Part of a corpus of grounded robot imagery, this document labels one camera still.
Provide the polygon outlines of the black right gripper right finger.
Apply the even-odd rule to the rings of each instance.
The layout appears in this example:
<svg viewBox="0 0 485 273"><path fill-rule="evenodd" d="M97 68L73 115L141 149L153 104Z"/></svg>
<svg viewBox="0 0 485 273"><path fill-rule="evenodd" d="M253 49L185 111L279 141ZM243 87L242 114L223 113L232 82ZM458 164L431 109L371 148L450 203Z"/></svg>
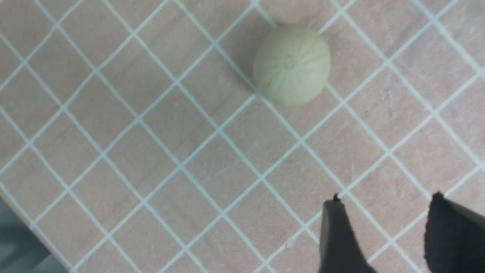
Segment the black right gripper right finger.
<svg viewBox="0 0 485 273"><path fill-rule="evenodd" d="M424 258L432 273L485 271L485 218L437 192L424 234Z"/></svg>

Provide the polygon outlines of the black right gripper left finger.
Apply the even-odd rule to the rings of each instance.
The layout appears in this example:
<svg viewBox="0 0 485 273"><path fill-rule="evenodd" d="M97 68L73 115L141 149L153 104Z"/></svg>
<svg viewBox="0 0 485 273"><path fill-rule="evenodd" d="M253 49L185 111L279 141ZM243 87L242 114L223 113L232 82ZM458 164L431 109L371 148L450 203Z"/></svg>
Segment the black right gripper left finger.
<svg viewBox="0 0 485 273"><path fill-rule="evenodd" d="M375 273L353 231L346 207L334 194L322 206L320 273Z"/></svg>

